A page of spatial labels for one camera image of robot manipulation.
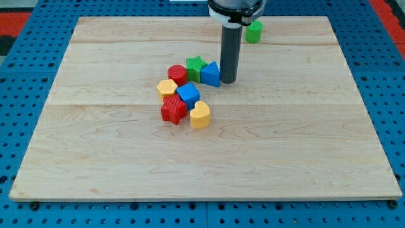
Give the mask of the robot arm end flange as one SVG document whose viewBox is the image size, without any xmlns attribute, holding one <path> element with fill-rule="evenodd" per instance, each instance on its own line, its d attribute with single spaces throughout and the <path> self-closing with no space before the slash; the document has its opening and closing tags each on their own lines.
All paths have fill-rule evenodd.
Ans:
<svg viewBox="0 0 405 228">
<path fill-rule="evenodd" d="M 209 15 L 224 27 L 249 26 L 265 11 L 267 0 L 208 0 Z"/>
</svg>

